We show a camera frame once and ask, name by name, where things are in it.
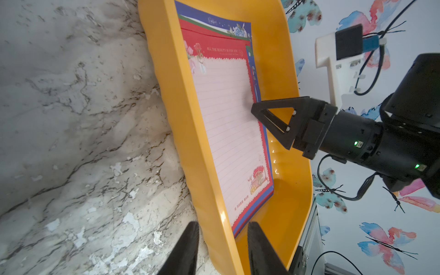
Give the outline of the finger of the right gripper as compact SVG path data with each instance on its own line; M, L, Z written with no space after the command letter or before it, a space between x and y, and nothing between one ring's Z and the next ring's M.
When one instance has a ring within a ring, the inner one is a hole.
M293 129L295 113L288 116L288 123L274 113L253 113L253 115L285 149L293 148L296 137L296 132Z
M302 109L302 107L309 103L310 97L295 97L288 99L277 99L277 100L264 100L258 103L253 103L251 108L251 113L256 118L272 118L275 115L270 111L272 109L285 109L291 108L294 111Z

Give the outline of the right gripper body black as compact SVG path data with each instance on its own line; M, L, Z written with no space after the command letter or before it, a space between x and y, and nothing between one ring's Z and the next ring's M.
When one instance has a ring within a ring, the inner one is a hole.
M302 156L313 160L338 112L338 107L311 97L297 98L294 115L295 140L293 148Z

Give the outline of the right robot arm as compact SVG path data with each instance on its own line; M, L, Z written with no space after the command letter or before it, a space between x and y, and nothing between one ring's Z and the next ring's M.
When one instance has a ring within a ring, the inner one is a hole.
M390 191L422 180L440 196L440 56L419 55L379 108L380 121L310 97L255 103L252 114L286 149L318 151L379 175Z

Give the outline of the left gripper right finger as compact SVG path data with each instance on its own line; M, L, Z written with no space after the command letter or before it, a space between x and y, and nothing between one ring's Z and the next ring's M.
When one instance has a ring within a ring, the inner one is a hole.
M252 275L289 274L257 222L248 224L247 245Z

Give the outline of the red pink stationery paper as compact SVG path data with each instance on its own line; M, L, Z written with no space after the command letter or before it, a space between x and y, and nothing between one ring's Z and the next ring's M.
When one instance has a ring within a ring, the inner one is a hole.
M215 172L237 236L273 195L265 127L251 109L260 101L249 37L223 34L180 18L183 41Z

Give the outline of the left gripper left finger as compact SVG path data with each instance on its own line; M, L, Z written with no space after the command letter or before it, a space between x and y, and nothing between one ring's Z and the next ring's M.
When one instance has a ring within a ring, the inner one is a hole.
M195 275L199 245L199 223L191 221L157 275Z

